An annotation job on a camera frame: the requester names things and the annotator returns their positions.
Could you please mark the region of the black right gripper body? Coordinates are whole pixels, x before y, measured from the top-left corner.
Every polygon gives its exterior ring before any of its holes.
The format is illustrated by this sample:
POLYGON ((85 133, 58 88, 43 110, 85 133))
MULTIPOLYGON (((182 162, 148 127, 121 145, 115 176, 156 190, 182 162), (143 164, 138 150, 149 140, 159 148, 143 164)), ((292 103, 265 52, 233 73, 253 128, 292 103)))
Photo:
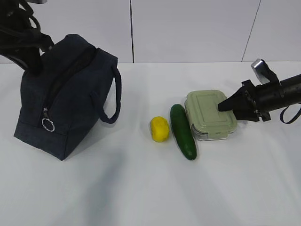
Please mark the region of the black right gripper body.
POLYGON ((270 121, 270 113, 261 109, 258 93, 253 83, 250 80, 243 81, 242 90, 244 101, 248 107, 247 111, 253 114, 252 121, 259 121, 259 118, 263 122, 270 121))

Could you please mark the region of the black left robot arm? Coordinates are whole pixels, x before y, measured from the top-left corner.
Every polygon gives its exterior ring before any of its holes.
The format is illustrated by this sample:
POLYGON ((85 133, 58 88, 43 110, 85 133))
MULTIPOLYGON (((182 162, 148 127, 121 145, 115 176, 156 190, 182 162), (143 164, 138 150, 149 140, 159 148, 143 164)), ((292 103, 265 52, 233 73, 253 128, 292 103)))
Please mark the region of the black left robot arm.
POLYGON ((30 3, 45 0, 2 0, 0 2, 0 54, 26 72, 37 76, 43 70, 40 52, 54 46, 50 36, 41 32, 30 3))

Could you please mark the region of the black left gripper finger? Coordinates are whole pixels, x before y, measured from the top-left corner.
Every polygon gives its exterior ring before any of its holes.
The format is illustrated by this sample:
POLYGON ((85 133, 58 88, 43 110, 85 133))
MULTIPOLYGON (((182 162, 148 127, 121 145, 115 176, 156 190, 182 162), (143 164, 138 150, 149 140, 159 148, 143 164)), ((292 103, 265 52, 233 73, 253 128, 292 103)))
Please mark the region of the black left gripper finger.
POLYGON ((22 68, 31 72, 33 75, 39 75, 43 69, 40 49, 37 47, 22 48, 22 68))

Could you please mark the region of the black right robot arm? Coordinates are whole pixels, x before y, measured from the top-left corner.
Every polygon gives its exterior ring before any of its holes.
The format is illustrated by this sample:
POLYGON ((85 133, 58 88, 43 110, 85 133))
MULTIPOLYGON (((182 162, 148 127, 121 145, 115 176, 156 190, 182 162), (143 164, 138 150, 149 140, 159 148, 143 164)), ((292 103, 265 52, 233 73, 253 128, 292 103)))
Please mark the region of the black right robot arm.
POLYGON ((270 112, 301 102, 301 76, 253 85, 250 80, 231 97, 218 104, 220 112, 232 111, 237 120, 270 121, 270 112))

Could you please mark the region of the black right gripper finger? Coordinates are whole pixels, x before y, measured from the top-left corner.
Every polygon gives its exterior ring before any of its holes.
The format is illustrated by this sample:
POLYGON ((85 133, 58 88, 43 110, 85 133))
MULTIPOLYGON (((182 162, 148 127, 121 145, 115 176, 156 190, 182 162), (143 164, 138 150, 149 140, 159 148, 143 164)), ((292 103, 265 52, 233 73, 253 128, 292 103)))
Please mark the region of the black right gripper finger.
POLYGON ((244 110, 247 108, 247 102, 242 91, 237 91, 232 96, 218 104, 219 111, 236 111, 244 110))
POLYGON ((254 111, 233 110, 233 113, 238 121, 258 122, 260 120, 260 115, 254 111))

